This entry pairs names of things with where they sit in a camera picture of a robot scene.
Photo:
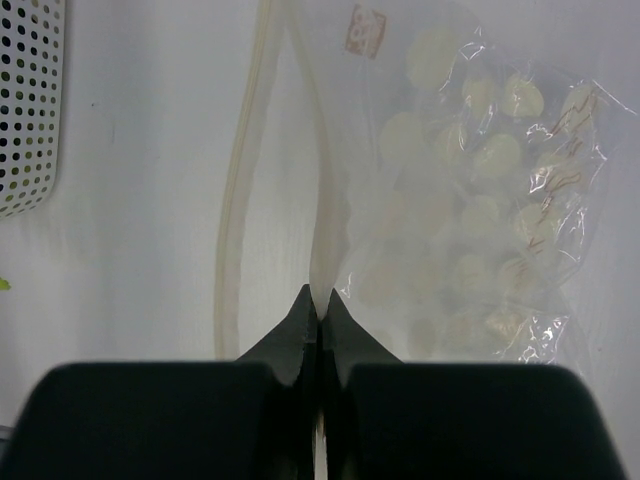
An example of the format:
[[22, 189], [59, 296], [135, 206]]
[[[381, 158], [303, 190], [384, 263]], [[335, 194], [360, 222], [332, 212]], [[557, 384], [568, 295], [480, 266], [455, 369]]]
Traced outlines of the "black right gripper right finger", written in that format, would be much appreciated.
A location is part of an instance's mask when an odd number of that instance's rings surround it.
[[321, 323], [332, 479], [622, 479], [598, 407], [571, 371], [405, 363], [338, 294]]

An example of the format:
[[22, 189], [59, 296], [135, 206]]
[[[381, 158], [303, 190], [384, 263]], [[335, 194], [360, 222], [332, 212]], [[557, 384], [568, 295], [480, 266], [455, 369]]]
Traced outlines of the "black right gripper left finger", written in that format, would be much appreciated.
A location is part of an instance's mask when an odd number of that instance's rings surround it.
[[234, 361], [69, 363], [30, 394], [9, 440], [13, 479], [310, 479], [315, 307]]

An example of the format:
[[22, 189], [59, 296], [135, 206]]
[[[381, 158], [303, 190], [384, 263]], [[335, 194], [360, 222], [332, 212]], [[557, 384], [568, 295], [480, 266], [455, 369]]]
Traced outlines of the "clear zip top bag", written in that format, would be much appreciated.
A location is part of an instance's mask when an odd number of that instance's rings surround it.
[[604, 1], [262, 1], [216, 251], [214, 348], [303, 286], [396, 356], [558, 363], [562, 288], [631, 121]]

